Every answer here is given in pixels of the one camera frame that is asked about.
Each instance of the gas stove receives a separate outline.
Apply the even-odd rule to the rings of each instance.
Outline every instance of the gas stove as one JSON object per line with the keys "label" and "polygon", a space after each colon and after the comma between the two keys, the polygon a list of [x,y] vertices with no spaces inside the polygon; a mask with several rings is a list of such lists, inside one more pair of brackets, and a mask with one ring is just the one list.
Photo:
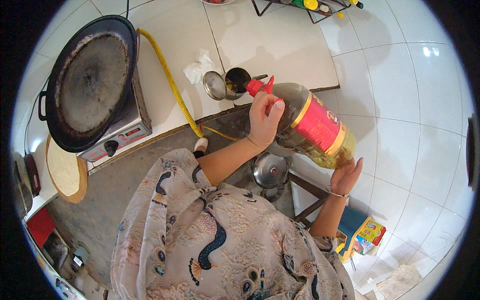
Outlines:
{"label": "gas stove", "polygon": [[77,153],[77,157],[89,162],[95,162],[105,156],[112,157],[118,149],[151,134],[152,120],[148,117],[140,77],[138,70],[135,69],[130,92],[115,121],[95,145]]}

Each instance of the yellow gas hose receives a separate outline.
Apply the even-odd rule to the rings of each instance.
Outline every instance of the yellow gas hose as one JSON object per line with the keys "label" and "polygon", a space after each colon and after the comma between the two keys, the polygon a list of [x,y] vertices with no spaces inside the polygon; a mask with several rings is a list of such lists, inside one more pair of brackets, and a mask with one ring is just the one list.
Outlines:
{"label": "yellow gas hose", "polygon": [[[173,92],[173,95],[175,96],[175,98],[177,99],[177,102],[180,106],[180,109],[181,111],[183,112],[183,115],[185,116],[185,118],[187,119],[188,123],[190,124],[190,127],[193,129],[193,131],[199,136],[199,137],[203,137],[204,134],[203,132],[201,131],[201,129],[198,127],[198,125],[195,123],[195,121],[193,120],[192,118],[192,115],[190,114],[190,112],[188,111],[187,107],[185,106],[185,103],[183,102],[183,99],[180,95],[180,92],[177,88],[177,85],[175,84],[175,80],[173,80],[173,76],[172,76],[172,73],[170,72],[170,69],[168,68],[168,65],[167,65],[167,62],[165,61],[165,58],[163,57],[163,54],[162,54],[162,51],[160,51],[160,47],[158,46],[158,44],[156,43],[156,41],[153,39],[153,37],[151,36],[151,34],[149,34],[146,30],[143,30],[141,28],[138,29],[138,32],[145,36],[148,41],[150,42],[150,44],[152,44],[152,47],[153,49],[155,50],[155,53],[158,57],[158,60],[160,61],[160,64],[162,65],[162,68],[163,68],[163,72],[165,72],[165,76],[167,77],[167,80],[168,80],[168,84],[170,85],[170,88],[172,89],[172,92]],[[203,126],[204,128],[207,128],[208,130],[211,130],[229,140],[232,140],[232,141],[239,141],[240,139],[236,139],[236,138],[233,138],[233,137],[230,137],[226,134],[223,134],[213,128],[210,128],[208,126]]]}

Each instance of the concrete floor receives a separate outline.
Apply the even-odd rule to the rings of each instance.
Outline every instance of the concrete floor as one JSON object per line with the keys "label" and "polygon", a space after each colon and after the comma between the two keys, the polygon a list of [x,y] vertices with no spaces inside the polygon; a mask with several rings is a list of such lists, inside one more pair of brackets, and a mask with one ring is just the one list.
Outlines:
{"label": "concrete floor", "polygon": [[[245,130],[249,125],[248,110],[249,107],[246,107],[204,124],[229,136],[242,138],[246,136]],[[209,140],[207,153],[232,143],[209,130],[204,130],[204,133]],[[79,242],[87,247],[90,252],[86,262],[89,274],[105,288],[111,289],[111,254],[119,223],[133,193],[157,159],[174,149],[193,150],[197,140],[190,128],[174,133],[91,174],[86,196],[80,203],[73,204],[58,196],[47,205],[64,240],[73,247]],[[250,166],[251,162],[245,163],[225,182],[259,194],[261,188],[253,181]],[[285,215],[294,216],[290,184],[274,206]]]}

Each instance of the fingernail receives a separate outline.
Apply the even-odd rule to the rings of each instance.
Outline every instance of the fingernail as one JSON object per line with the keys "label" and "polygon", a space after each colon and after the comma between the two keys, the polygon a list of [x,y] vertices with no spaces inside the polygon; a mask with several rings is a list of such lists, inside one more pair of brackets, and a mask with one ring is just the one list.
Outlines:
{"label": "fingernail", "polygon": [[277,108],[283,109],[285,107],[285,102],[283,102],[282,100],[279,100],[279,101],[275,102],[275,106]]}

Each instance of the plastic oil bottle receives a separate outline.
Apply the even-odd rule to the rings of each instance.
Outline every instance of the plastic oil bottle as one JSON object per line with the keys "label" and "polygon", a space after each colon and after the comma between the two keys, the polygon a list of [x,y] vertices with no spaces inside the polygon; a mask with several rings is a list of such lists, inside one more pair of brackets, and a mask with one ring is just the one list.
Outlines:
{"label": "plastic oil bottle", "polygon": [[277,143],[308,156],[323,168],[345,165],[355,154],[357,141],[348,126],[306,87],[296,83],[267,84],[251,80],[251,96],[266,91],[283,99],[285,111],[278,124]]}

